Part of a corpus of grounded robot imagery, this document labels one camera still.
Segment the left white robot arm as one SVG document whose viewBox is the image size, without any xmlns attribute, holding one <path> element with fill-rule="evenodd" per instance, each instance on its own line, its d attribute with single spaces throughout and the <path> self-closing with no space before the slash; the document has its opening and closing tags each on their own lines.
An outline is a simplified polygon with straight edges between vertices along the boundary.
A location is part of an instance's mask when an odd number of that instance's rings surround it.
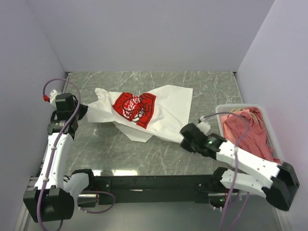
<svg viewBox="0 0 308 231">
<path fill-rule="evenodd" d="M 44 164 L 34 188 L 25 191 L 23 201 L 35 223 L 70 219 L 80 193 L 91 193 L 96 181 L 91 169 L 76 170 L 64 180 L 65 165 L 78 129 L 78 121 L 88 107 L 76 96 L 62 93 L 50 98 L 55 104 L 48 125 L 48 145 Z"/>
</svg>

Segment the white Coca-Cola t-shirt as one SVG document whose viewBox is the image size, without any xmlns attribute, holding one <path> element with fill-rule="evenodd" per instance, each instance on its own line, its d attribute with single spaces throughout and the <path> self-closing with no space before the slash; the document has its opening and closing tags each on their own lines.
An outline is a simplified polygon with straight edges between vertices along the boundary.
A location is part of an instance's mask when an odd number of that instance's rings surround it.
<svg viewBox="0 0 308 231">
<path fill-rule="evenodd" d="M 96 88 L 98 100 L 88 106 L 91 123 L 114 123 L 129 139 L 147 142 L 152 136 L 180 143 L 188 124 L 193 90 L 165 85 L 135 95 Z"/>
</svg>

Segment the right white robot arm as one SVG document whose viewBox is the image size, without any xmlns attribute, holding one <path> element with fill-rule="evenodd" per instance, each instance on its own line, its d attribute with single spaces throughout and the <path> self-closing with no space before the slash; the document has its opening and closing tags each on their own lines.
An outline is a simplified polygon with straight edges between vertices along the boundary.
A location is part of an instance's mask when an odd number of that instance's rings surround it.
<svg viewBox="0 0 308 231">
<path fill-rule="evenodd" d="M 277 209 L 288 211 L 300 186 L 293 166 L 287 162 L 277 164 L 259 158 L 241 148 L 235 154 L 234 144 L 220 135 L 205 135 L 195 124 L 187 124 L 180 130 L 181 147 L 199 153 L 232 168 L 217 168 L 210 188 L 222 192 L 224 189 L 246 191 L 259 195 Z"/>
</svg>

